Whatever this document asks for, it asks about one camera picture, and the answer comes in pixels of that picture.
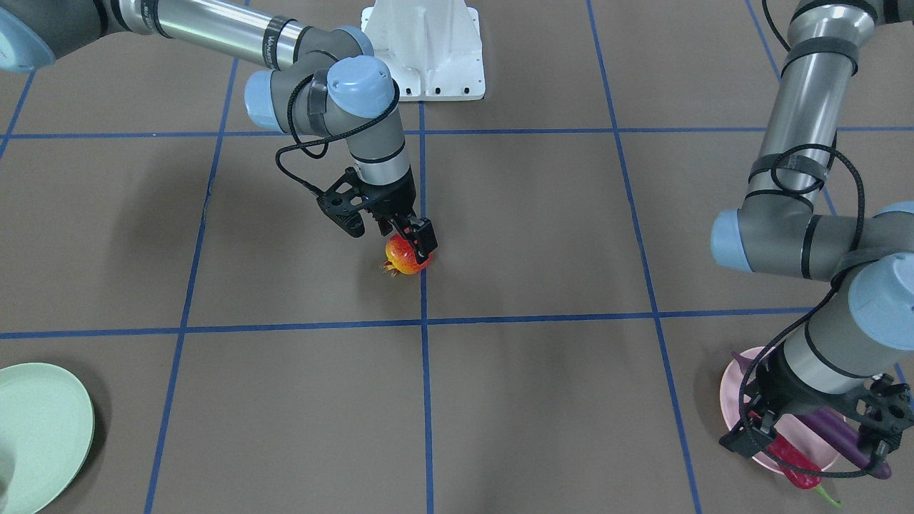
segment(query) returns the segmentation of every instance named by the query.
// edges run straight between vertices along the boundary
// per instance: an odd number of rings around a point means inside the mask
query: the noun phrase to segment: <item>robotic arm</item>
[[[438,246],[431,221],[416,215],[416,188],[387,66],[355,27],[327,32],[222,0],[0,0],[0,69],[29,72],[106,35],[129,31],[183,39],[264,66],[245,88],[257,125],[292,134],[280,169],[307,187],[321,211],[346,233],[365,233],[361,211],[382,235],[394,229],[425,262]],[[346,139],[354,165],[321,190],[289,172],[283,153],[298,134]]]
[[[912,19],[910,0],[800,2],[748,194],[742,209],[722,212],[714,224],[711,247],[719,264],[833,287],[789,327],[792,333],[785,330],[772,341],[771,353],[757,359],[745,410],[760,417],[744,423],[749,418],[743,416],[720,440],[747,458],[773,440],[773,425],[785,413],[828,406],[859,422],[858,446],[871,455],[867,471],[897,449],[902,431],[914,425],[908,384],[881,375],[914,351],[914,202],[864,220],[856,177],[856,219],[813,215],[838,154],[832,144],[859,48],[877,26]]]

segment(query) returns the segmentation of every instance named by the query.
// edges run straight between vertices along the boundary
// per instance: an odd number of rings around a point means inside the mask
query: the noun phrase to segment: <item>red fruit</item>
[[[422,264],[416,263],[416,253],[409,246],[409,243],[403,239],[403,236],[394,234],[394,237],[388,240],[387,246],[384,247],[384,253],[388,260],[381,265],[381,269],[390,272],[390,276],[397,276],[400,273],[412,275],[426,268],[431,262],[431,255],[428,260]]]

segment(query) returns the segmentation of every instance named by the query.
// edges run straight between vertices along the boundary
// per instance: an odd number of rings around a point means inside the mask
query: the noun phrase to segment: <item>black cable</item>
[[[854,227],[854,237],[851,239],[849,251],[850,252],[855,251],[857,249],[857,247],[860,246],[860,239],[863,236],[864,209],[866,208],[866,199],[865,199],[864,190],[863,190],[863,180],[860,178],[860,173],[857,171],[856,167],[854,167],[854,165],[851,163],[850,159],[845,157],[844,154],[837,151],[836,149],[834,149],[831,146],[819,145],[819,144],[815,144],[815,143],[808,144],[808,145],[795,146],[794,148],[791,148],[790,150],[784,152],[783,154],[780,154],[778,156],[778,158],[776,158],[774,160],[774,163],[771,165],[772,169],[777,168],[777,166],[782,161],[786,160],[791,155],[793,155],[797,152],[801,152],[803,150],[822,150],[824,152],[828,152],[829,155],[836,157],[839,161],[841,161],[847,168],[847,171],[850,172],[851,177],[854,178],[854,183],[856,184],[856,191],[857,191],[857,213],[856,213],[856,224]],[[739,399],[739,420],[743,423],[743,426],[746,427],[746,433],[749,436],[750,441],[754,445],[756,445],[761,450],[761,452],[763,454],[765,454],[768,458],[770,458],[774,462],[778,463],[778,465],[786,467],[797,473],[801,473],[804,475],[811,475],[813,477],[857,478],[857,477],[865,477],[869,474],[867,473],[867,471],[864,471],[862,469],[859,471],[849,471],[849,472],[840,472],[840,473],[813,471],[812,469],[805,469],[802,467],[794,466],[793,464],[790,464],[788,462],[785,462],[783,459],[772,454],[768,450],[768,448],[766,448],[762,444],[762,442],[759,441],[759,439],[756,437],[756,435],[749,429],[749,427],[751,426],[749,423],[749,411],[746,408],[746,405],[743,403],[742,399],[746,393],[746,386],[749,384],[749,375],[751,375],[752,372],[755,371],[755,369],[759,366],[759,362],[761,362],[761,360],[766,355],[768,355],[768,353],[774,347],[776,347],[779,343],[781,343],[783,341],[783,339],[785,337],[787,337],[788,334],[790,334],[797,327],[800,327],[803,323],[806,323],[807,321],[809,321],[809,319],[811,317],[813,317],[813,315],[815,313],[819,312],[819,310],[822,309],[822,307],[824,307],[826,304],[828,304],[829,301],[832,300],[834,295],[837,294],[838,289],[840,289],[841,284],[844,281],[845,276],[847,275],[848,271],[849,270],[845,270],[845,271],[837,274],[835,277],[833,277],[832,281],[831,281],[831,289],[829,289],[828,293],[825,294],[825,298],[823,298],[822,301],[819,302],[818,305],[813,307],[813,310],[811,310],[808,313],[806,313],[805,315],[801,316],[800,319],[791,323],[787,328],[784,328],[780,334],[775,336],[774,339],[772,339],[771,342],[768,343],[765,346],[765,348],[762,349],[761,352],[759,352],[759,355],[755,356],[755,359],[752,360],[752,362],[749,364],[749,367],[746,369],[746,373],[743,375],[742,381],[739,383],[739,396],[737,397]]]
[[[328,136],[328,137],[325,137],[322,139],[315,139],[312,141],[302,142],[302,140],[299,139],[298,134],[295,132],[295,123],[294,123],[294,119],[292,118],[292,111],[295,107],[295,100],[297,99],[298,94],[300,92],[302,92],[302,89],[304,89],[304,87],[307,86],[308,82],[310,82],[313,78],[314,78],[314,75],[305,77],[292,90],[292,97],[290,97],[290,99],[289,99],[289,108],[286,111],[286,119],[289,122],[289,132],[292,134],[292,138],[295,140],[295,145],[284,146],[284,147],[280,148],[279,150],[277,150],[275,161],[276,161],[276,166],[280,169],[280,171],[283,172],[283,174],[285,176],[287,176],[288,178],[291,178],[295,182],[298,182],[302,186],[305,186],[305,188],[307,188],[309,191],[311,191],[311,193],[313,195],[315,195],[316,197],[319,198],[324,194],[324,192],[319,187],[312,184],[311,182],[308,182],[307,180],[296,176],[293,172],[286,169],[286,167],[282,165],[282,156],[285,154],[288,154],[289,152],[294,152],[295,150],[302,150],[309,157],[314,158],[314,159],[319,159],[319,158],[323,157],[324,155],[326,155],[327,146],[330,145],[332,142],[339,141],[340,139],[346,139],[347,137],[356,135],[362,131],[368,130],[369,128],[377,125],[378,123],[381,123],[392,112],[394,112],[394,109],[397,108],[397,104],[399,103],[399,86],[397,85],[397,81],[393,80],[394,98],[390,102],[390,105],[388,105],[387,109],[385,109],[384,112],[379,114],[377,116],[377,118],[375,118],[361,126],[358,126],[350,131],[344,132],[342,134],[331,135],[331,136]],[[308,151],[308,148],[310,148],[311,146],[317,146],[317,145],[324,145],[324,149],[319,154],[313,154]]]
[[[781,32],[778,32],[778,28],[774,26],[774,20],[771,19],[771,13],[768,11],[768,0],[761,0],[761,10],[765,13],[765,20],[768,21],[768,27],[771,28],[771,32],[774,33],[778,42],[781,43],[781,46],[784,47],[785,50],[791,51],[791,46],[781,37]]]

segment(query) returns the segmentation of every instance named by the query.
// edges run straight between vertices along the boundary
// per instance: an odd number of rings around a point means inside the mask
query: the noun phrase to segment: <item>light green plate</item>
[[[89,394],[69,371],[0,369],[0,514],[35,514],[80,471],[92,442]]]

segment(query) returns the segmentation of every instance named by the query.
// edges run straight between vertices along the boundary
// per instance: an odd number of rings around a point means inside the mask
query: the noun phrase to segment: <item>purple eggplant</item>
[[[745,373],[752,359],[743,357],[735,351],[731,352],[730,355],[737,361],[739,370]],[[822,408],[812,414],[796,414],[796,418],[816,435],[822,437],[826,443],[830,444],[854,466],[863,469],[869,464],[869,455],[857,448],[860,434],[831,409]],[[885,480],[892,476],[892,468],[888,466],[888,463],[884,462],[871,475]]]

